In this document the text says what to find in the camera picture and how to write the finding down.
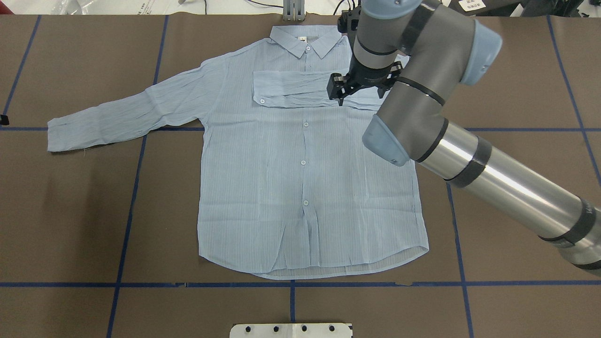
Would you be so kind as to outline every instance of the black rubber ring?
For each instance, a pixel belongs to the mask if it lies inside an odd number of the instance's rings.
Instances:
[[[411,19],[401,34],[400,50],[406,55],[411,55],[421,31],[424,30],[428,20],[441,3],[439,1],[424,1],[415,9]]]
[[[410,85],[411,87],[419,90],[420,92],[426,94],[427,96],[430,96],[432,99],[434,99],[435,101],[437,101],[438,103],[440,103],[441,106],[445,105],[445,99],[443,99],[440,95],[436,94],[434,91],[432,91],[431,89],[429,89],[428,87],[420,84],[419,82],[415,82],[411,79],[408,78],[404,78],[404,77],[399,77],[396,79],[397,82],[402,82],[404,84]]]
[[[492,144],[485,139],[478,137],[478,146],[474,152],[472,160],[463,168],[463,170],[452,179],[445,180],[450,184],[465,188],[470,185],[486,168],[492,153]]]
[[[588,235],[597,220],[597,211],[589,201],[582,197],[578,198],[580,198],[580,202],[582,203],[582,210],[574,226],[559,237],[543,238],[539,236],[542,240],[551,242],[551,244],[558,248],[569,248],[576,245],[578,241]]]
[[[597,270],[601,269],[601,260],[589,264],[573,264],[573,266],[581,268],[583,270]]]
[[[359,37],[357,37],[357,42],[359,42],[359,44],[361,45],[361,47],[363,47],[363,49],[365,49],[367,52],[369,52],[369,53],[371,53],[371,54],[374,54],[374,55],[381,55],[381,56],[384,56],[384,55],[391,55],[392,53],[396,53],[396,52],[397,52],[397,50],[396,50],[396,49],[395,49],[395,50],[393,50],[393,51],[390,51],[390,52],[385,52],[385,53],[381,53],[381,52],[372,51],[371,49],[369,49],[369,48],[365,47],[365,45],[363,45],[363,44],[361,43],[361,40],[359,40]]]
[[[430,154],[432,154],[432,152],[434,151],[434,149],[436,149],[436,147],[438,146],[438,144],[441,142],[442,137],[447,132],[447,127],[448,126],[449,126],[449,120],[445,119],[445,121],[442,123],[441,131],[438,133],[438,136],[434,140],[434,143],[432,143],[432,145],[430,146],[430,148],[428,148],[428,151],[426,151],[425,154],[423,154],[420,158],[418,158],[416,160],[417,163],[424,162],[428,158],[428,156],[430,156]]]

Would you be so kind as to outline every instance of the light blue shirt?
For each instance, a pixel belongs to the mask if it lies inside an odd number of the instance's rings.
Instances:
[[[140,94],[51,120],[48,150],[199,119],[201,256],[278,280],[390,269],[429,249],[415,164],[396,167],[363,146],[382,103],[375,89],[342,107],[328,99],[329,74],[349,60],[335,26],[275,26]]]

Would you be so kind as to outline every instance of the brown table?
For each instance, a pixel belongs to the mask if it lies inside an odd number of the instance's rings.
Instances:
[[[601,19],[480,21],[504,47],[445,115],[600,205],[601,40],[590,32]],[[599,279],[421,167],[428,254],[378,274],[273,282],[197,256],[199,123],[46,151],[51,118],[139,93],[279,24],[275,14],[0,16],[0,109],[11,118],[0,128],[0,336],[227,337],[233,324],[291,320],[351,322],[357,338],[599,335]]]

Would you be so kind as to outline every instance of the folded sleeve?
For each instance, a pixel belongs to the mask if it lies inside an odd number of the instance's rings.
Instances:
[[[48,151],[131,140],[165,125],[205,121],[219,100],[227,71],[222,57],[173,76],[142,93],[48,122]]]

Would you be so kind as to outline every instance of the black cable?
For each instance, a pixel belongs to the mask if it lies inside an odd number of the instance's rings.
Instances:
[[[267,5],[267,4],[262,4],[260,2],[257,1],[253,1],[253,0],[246,0],[248,2],[252,2],[253,4],[257,4],[257,5],[263,5],[263,6],[267,6],[267,7],[278,7],[278,8],[284,8],[284,6],[279,6],[279,5]]]
[[[336,12],[338,11],[338,8],[340,7],[340,5],[342,5],[343,2],[344,2],[344,0],[340,0],[340,2],[338,3],[338,5],[336,6],[336,9],[334,10],[334,14],[332,14],[332,15],[336,15]]]

